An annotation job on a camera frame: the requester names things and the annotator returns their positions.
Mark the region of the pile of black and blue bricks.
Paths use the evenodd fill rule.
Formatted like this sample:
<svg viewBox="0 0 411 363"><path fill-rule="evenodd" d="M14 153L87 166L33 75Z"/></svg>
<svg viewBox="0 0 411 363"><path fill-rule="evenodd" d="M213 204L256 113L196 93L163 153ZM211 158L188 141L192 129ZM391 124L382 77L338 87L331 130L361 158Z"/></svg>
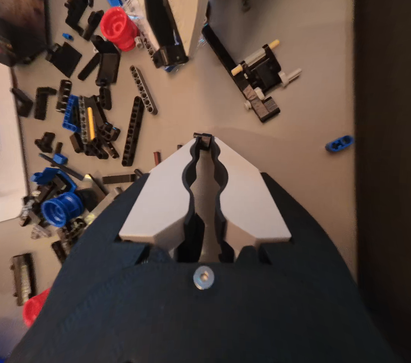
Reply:
<svg viewBox="0 0 411 363"><path fill-rule="evenodd" d="M140 36L138 36L135 40L137 47L145 47L148 53L151 56L153 55L155 48L151 44L150 40L146 39L141 32ZM95 56L80 72L78 78L80 80L84 80L99 64L100 54L97 50ZM72 82L70 80L63 79L60 83L60 100L57 104L57 111L65 113L69 96L72 95ZM87 144L83 144L80 133L78 134L70 131L70 142L76 153L83 153L86 156L97 157L100 160L106 160L109 156L117 159L120 155L116 151L113 142L118 139L121 130L106 121L103 113L104 109L111 109L111 94L109 86L99 87L99 90L100 93L98 96L92 96L89 98L84 97L86 110L88 107L91 107L93 110L96 129L95 139L89 141ZM33 102L18 88L12 88L11 92L14 95L14 99L17 101L17 114L21 117L27 117L33 107ZM45 117L47 109L47 96L55 95L56 93L56 90L53 88L38 88L35 114L40 112L40 118ZM121 159L121 165L123 167L131 167L133 165L143 113L145 110L145 106L139 94L134 98L132 104L130 122L127 127L125 147ZM60 146L62 146L62 143L57 143L55 150L52 148L54 138L55 134L53 132L45 132L41 139L35 140L35 144L43 152L43 154L52 153L54 151L55 153L52 159L59 164L66 165L67 157L58 153L61 151ZM59 169L52 164L50 165L51 168ZM102 182L106 185L131 183L142 176L142 172L140 170L136 169L134 172L135 173L129 175L103 176ZM78 241L85 228L98 217L101 211L104 210L103 204L109 204L122 191L121 188L116 188L113 191L114 194L106 195L105 192L102 191L97 184L95 184L94 179L89 174L85 175L83 182L86 182L89 186L83 189L79 189L79 187L77 187L77 190L74 193L76 193L82 200L85 207L84 212L79 217L69 221L64 227L57 228L60 240L52 243L51 245L61 264L64 263L73 245Z"/></svg>

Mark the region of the black chassis on blue frame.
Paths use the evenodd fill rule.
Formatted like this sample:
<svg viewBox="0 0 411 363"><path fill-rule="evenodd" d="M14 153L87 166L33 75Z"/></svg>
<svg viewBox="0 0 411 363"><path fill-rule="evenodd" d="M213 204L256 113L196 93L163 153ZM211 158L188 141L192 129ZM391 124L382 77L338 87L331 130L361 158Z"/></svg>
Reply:
<svg viewBox="0 0 411 363"><path fill-rule="evenodd" d="M65 192L75 192L78 186L61 169L51 167L45 168L42 172L34 173L30 180L37 185L37 188L23 197L19 224L21 227L29 224L46 227L50 225L50 222L42 213L42 204Z"/></svg>

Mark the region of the black grooved block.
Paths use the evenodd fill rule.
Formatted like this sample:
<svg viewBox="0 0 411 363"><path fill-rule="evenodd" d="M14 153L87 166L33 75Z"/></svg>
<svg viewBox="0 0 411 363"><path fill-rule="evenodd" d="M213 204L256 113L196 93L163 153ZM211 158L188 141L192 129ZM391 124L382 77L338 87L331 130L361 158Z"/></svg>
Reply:
<svg viewBox="0 0 411 363"><path fill-rule="evenodd" d="M32 253L24 253L11 258L14 293L18 307L22 307L37 294Z"/></svg>

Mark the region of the small black axle connector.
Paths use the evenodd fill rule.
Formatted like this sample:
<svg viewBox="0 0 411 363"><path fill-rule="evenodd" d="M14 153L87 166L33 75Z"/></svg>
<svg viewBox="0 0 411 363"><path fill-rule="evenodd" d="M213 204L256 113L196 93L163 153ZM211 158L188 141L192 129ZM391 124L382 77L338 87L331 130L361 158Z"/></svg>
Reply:
<svg viewBox="0 0 411 363"><path fill-rule="evenodd" d="M211 140L213 139L212 134L194 132L193 137L200 139L201 150L208 151L210 149Z"/></svg>

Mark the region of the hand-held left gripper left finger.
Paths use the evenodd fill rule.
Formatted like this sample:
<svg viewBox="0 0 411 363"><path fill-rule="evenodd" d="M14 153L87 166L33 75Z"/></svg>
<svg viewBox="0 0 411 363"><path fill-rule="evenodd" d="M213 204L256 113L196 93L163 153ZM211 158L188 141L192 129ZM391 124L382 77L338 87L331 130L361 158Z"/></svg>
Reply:
<svg viewBox="0 0 411 363"><path fill-rule="evenodd" d="M179 262L199 261L205 224L191 186L202 146L193 138L149 172L119 232L123 240L174 250Z"/></svg>

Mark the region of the grey desk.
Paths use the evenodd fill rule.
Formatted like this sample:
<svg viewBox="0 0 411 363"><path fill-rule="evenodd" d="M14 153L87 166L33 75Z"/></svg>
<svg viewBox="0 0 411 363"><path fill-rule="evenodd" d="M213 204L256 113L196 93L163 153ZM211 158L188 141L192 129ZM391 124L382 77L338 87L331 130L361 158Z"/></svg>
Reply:
<svg viewBox="0 0 411 363"><path fill-rule="evenodd" d="M49 0L53 42L63 43L66 0ZM241 11L241 0L212 0L210 24L235 62L275 39L275 54L285 73L297 68L301 76L287 88L273 90L280 114L261 123L244 107L243 97L208 44L175 73L156 69L148 53L135 49L121 56L118 81L112 87L108 119L121 129L115 148L122 155L125 130L136 86L129 67L136 65L157 105L158 114L144 114L135 167L143 172L154 166L153 153L163 159L193 132L216 135L237 153L272 176L297 199L326 230L351 271L356 266L354 150L331 154L325 144L353 133L352 0L250 0ZM107 10L106 0L95 8ZM69 167L96 180L105 175L129 174L120 158L98 160L77 154L70 132L61 126L49 98L45 121L21 120L28 176L48 166L39 157L34 140L45 131L63 143ZM52 238L31 239L32 227L18 219L1 223L1 354L9 353L25 332L21 309L13 297L10 260L32 253L38 291L50 287L60 264L51 249Z"/></svg>

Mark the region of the black pin connector block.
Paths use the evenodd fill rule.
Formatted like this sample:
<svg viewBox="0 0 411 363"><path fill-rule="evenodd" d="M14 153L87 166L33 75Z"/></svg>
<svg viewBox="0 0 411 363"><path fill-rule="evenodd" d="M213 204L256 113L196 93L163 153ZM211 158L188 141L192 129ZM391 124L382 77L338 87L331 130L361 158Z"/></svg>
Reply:
<svg viewBox="0 0 411 363"><path fill-rule="evenodd" d="M156 68L174 67L189 60L182 45L162 46L153 53L152 59Z"/></svg>

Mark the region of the black dotted mat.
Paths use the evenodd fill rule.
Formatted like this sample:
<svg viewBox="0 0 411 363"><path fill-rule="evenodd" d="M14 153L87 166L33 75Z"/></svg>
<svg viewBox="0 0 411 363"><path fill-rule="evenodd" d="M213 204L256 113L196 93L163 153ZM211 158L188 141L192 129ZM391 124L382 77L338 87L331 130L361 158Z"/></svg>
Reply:
<svg viewBox="0 0 411 363"><path fill-rule="evenodd" d="M411 0L354 0L357 278L410 362Z"/></svg>

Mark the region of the long thin black axle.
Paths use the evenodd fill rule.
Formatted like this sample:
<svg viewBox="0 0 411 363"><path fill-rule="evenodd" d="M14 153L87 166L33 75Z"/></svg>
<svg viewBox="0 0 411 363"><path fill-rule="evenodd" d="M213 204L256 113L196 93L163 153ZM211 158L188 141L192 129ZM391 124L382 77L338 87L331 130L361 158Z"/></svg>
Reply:
<svg viewBox="0 0 411 363"><path fill-rule="evenodd" d="M70 176L72 176L72 177L74 177L74 178L76 178L80 181L84 180L84 177L85 177L84 175L76 172L75 170L67 167L66 165L62 165L62 164L59 164L59 163L55 162L51 157L49 157L49 156L47 156L43 153L39 153L38 156L41 157L42 159L46 160L50 164L54 165L55 167L59 168L60 170L62 170L66 174L68 174L68 175L70 175Z"/></svg>

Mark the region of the black beam frame assembly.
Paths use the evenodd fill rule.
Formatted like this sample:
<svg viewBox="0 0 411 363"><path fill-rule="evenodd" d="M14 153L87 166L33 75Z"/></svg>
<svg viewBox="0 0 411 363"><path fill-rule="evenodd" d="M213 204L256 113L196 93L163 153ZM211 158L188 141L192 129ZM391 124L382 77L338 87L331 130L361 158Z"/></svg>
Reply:
<svg viewBox="0 0 411 363"><path fill-rule="evenodd" d="M301 68L285 73L275 56L279 40L263 45L257 51L235 63L211 26L206 23L202 29L205 41L244 97L247 110L252 110L261 123L280 113L280 108L267 93L274 88L286 88L301 75Z"/></svg>

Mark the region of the black square panel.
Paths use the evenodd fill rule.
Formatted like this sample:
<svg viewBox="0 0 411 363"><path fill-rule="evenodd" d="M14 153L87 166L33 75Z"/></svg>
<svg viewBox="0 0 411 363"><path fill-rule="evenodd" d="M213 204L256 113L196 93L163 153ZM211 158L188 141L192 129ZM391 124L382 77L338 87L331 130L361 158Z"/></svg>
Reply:
<svg viewBox="0 0 411 363"><path fill-rule="evenodd" d="M67 78L71 78L81 58L82 54L67 42L64 42L63 45L55 43L49 47L45 57Z"/></svg>

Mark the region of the black curved panel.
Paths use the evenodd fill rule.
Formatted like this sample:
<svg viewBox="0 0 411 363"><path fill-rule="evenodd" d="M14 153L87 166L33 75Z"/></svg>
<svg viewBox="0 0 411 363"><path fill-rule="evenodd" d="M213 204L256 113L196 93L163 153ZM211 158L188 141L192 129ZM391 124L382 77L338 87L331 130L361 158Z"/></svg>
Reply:
<svg viewBox="0 0 411 363"><path fill-rule="evenodd" d="M100 36L94 36L93 44L100 54L100 66L95 84L108 87L117 83L121 53L110 41Z"/></svg>

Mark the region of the red wheel hub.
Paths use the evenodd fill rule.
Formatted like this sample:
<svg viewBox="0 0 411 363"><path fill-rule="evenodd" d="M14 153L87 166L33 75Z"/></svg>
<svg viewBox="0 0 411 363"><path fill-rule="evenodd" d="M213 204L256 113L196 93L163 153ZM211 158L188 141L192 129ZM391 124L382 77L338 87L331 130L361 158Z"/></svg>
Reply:
<svg viewBox="0 0 411 363"><path fill-rule="evenodd" d="M136 47L140 31L121 7L112 7L104 13L100 21L103 36L123 52Z"/></svg>
<svg viewBox="0 0 411 363"><path fill-rule="evenodd" d="M50 290L51 288L47 288L41 293L28 299L24 303L23 310L22 310L22 317L23 317L23 322L27 328L30 328L34 324L35 320L37 319L38 315L40 314L46 302L46 299L50 293Z"/></svg>

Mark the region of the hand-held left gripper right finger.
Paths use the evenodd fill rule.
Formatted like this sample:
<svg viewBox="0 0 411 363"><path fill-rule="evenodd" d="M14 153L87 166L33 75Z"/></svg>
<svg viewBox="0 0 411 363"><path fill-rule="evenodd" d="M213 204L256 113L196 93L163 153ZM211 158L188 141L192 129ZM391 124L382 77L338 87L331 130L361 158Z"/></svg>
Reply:
<svg viewBox="0 0 411 363"><path fill-rule="evenodd" d="M260 170L218 137L212 137L214 229L220 262L233 262L244 247L288 242L291 233Z"/></svg>

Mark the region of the blue wheel hub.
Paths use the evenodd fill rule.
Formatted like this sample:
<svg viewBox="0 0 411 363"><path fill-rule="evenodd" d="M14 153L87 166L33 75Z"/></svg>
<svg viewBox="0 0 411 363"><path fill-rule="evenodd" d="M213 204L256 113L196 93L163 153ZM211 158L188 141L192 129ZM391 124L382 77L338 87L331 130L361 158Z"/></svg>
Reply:
<svg viewBox="0 0 411 363"><path fill-rule="evenodd" d="M41 204L44 219L54 227L64 227L85 210L80 197L74 192L65 192Z"/></svg>

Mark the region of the black toy set box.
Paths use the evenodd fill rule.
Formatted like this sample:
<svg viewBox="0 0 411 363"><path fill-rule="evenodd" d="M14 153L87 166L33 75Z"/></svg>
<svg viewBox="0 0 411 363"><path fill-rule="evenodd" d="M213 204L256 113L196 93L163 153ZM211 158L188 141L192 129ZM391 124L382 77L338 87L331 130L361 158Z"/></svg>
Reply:
<svg viewBox="0 0 411 363"><path fill-rule="evenodd" d="M29 64L50 42L49 0L0 0L1 64Z"/></svg>

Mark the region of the small blue two-hole beam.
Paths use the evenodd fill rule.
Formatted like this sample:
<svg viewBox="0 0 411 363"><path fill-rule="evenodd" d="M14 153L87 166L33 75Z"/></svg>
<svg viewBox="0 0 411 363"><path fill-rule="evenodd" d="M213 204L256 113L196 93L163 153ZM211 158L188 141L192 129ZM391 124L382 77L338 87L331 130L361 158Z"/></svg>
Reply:
<svg viewBox="0 0 411 363"><path fill-rule="evenodd" d="M340 152L346 150L354 143L354 138L351 135L344 135L325 145L325 150L330 153Z"/></svg>

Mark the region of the dark grey long beam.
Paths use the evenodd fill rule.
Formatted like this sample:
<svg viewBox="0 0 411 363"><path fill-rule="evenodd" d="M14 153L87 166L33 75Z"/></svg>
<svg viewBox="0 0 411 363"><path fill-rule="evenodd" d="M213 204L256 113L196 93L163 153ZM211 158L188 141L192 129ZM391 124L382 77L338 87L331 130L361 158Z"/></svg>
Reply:
<svg viewBox="0 0 411 363"><path fill-rule="evenodd" d="M130 66L130 72L140 94L140 97L143 101L145 109L148 113L156 116L158 114L157 106L153 100L153 97L150 93L150 90L147 86L147 83L143 77L143 74L139 68L134 65Z"/></svg>

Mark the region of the blue angled beam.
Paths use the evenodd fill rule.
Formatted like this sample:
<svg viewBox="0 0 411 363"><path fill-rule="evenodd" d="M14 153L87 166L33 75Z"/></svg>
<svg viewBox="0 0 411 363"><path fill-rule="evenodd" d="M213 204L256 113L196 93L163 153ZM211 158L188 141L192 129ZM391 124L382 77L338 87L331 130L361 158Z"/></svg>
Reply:
<svg viewBox="0 0 411 363"><path fill-rule="evenodd" d="M62 127L74 133L80 133L79 99L70 95L63 118Z"/></svg>

